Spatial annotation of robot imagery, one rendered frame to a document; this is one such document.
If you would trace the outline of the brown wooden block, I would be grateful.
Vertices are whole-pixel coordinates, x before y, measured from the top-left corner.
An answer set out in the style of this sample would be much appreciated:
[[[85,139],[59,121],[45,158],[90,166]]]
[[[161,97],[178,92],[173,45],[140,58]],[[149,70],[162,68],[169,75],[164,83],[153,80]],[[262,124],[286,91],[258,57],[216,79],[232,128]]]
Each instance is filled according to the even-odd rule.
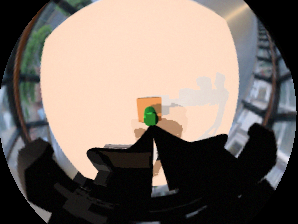
[[[138,123],[144,123],[144,111],[146,107],[156,109],[158,119],[162,121],[162,99],[161,96],[137,97]]]

